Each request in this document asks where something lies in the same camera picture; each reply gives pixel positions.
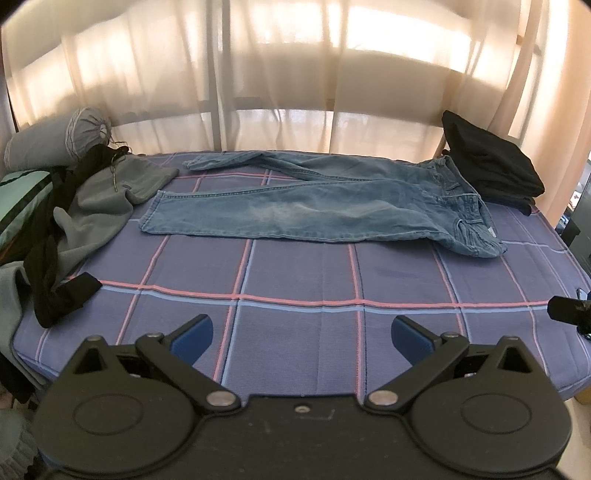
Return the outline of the stack of black folded clothes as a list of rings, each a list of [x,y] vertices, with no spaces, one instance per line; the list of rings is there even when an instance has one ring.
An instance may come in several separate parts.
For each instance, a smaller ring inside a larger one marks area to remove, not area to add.
[[[446,110],[442,124],[450,155],[482,199],[529,216],[545,186],[531,160],[514,143]]]

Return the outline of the grey fleece blanket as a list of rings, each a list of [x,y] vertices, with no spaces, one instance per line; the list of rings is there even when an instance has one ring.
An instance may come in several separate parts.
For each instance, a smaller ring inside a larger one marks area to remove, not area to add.
[[[126,155],[114,171],[105,168],[90,177],[68,209],[56,208],[53,213],[65,232],[57,244],[57,279],[62,280],[106,245],[126,225],[135,206],[145,203],[177,175],[172,166]],[[1,354],[15,366],[19,361],[12,340],[23,316],[24,299],[19,294],[26,280],[21,261],[1,267]]]

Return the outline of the purple plaid bed sheet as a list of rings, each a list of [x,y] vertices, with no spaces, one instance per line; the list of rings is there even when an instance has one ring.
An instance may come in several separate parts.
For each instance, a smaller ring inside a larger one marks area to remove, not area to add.
[[[185,194],[293,182],[253,166],[191,174],[178,160],[147,158],[176,168],[165,187]],[[517,336],[563,397],[589,385],[589,341],[550,319],[546,304],[588,292],[590,281],[540,213],[494,207],[506,250],[482,259],[427,240],[152,235],[139,222],[155,195],[70,272],[101,282],[81,309],[45,329],[24,302],[12,349],[33,384],[56,377],[86,336],[130,344],[207,314],[213,340],[197,368],[241,396],[368,393],[407,368],[390,342],[397,315],[477,344]]]

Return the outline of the grey bolster pillow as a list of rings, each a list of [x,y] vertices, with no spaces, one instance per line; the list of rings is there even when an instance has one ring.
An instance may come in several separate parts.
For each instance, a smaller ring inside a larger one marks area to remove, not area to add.
[[[42,119],[14,134],[3,162],[9,173],[73,166],[95,145],[108,145],[111,122],[98,108]]]

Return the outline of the sheer cream curtain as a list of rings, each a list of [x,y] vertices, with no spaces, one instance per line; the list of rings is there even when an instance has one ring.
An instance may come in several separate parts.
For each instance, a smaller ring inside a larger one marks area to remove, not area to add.
[[[419,161],[454,111],[532,145],[573,1],[26,1],[2,24],[19,128],[78,107],[137,153]]]

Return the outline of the blue denim jeans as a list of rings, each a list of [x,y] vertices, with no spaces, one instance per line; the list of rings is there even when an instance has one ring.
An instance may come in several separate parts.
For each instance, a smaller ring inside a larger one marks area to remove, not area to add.
[[[321,243],[431,240],[492,259],[506,248],[475,188],[448,156],[402,160],[294,151],[200,153],[191,172],[259,167],[293,182],[189,194],[158,192],[142,232]]]

